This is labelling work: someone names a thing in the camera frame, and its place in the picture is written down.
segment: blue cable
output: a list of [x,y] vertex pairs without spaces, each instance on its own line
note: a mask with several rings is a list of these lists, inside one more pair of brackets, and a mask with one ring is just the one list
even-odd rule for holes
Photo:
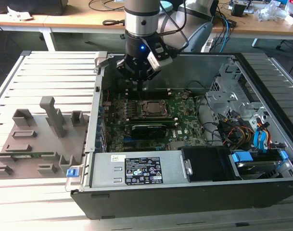
[[226,45],[226,42],[227,42],[227,38],[228,38],[228,34],[229,34],[229,23],[227,22],[227,20],[224,18],[224,17],[220,17],[222,19],[224,19],[226,25],[227,25],[227,32],[225,34],[225,38],[224,38],[224,41],[223,41],[223,44],[222,44],[222,47],[220,49],[220,53],[222,52],[223,48],[225,47]]

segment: warning label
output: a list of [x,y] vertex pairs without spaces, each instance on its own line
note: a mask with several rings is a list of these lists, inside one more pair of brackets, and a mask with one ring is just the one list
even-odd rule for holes
[[127,185],[162,184],[160,158],[126,158],[125,179]]

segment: motherboard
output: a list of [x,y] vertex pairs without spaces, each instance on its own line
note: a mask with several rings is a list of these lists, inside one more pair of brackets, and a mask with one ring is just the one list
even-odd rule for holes
[[103,101],[107,152],[177,150],[206,145],[196,96],[185,90],[108,94]]

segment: gray floor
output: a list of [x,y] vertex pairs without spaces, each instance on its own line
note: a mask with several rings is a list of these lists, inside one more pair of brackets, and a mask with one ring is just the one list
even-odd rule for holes
[[[19,47],[7,35],[10,35]],[[88,44],[84,42],[82,34],[78,33],[55,33],[54,36],[59,51],[124,52],[125,49],[125,41],[115,34],[92,34],[89,38],[91,42]],[[252,42],[253,39],[231,38],[224,52],[264,52],[269,57],[276,58],[286,70],[291,69],[293,41],[287,43],[288,46],[283,44],[280,51],[275,49],[279,40],[262,39],[258,48],[253,48]],[[36,32],[0,32],[0,85],[10,72],[14,61],[19,57],[21,49],[46,51],[47,47],[45,42],[39,39],[39,33]]]

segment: blue latch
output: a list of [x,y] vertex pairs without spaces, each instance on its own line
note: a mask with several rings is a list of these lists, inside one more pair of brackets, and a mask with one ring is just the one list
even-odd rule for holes
[[287,155],[286,151],[281,151],[280,156],[282,157],[283,160],[287,160],[289,156]]
[[66,177],[79,177],[79,169],[68,169],[66,172]]
[[235,163],[253,161],[250,152],[235,152],[234,154],[232,154],[232,157]]
[[266,149],[264,147],[265,140],[266,140],[266,132],[259,131],[258,129],[256,129],[254,138],[253,138],[253,145],[255,148],[258,147],[259,150],[263,151],[264,153],[266,152]]

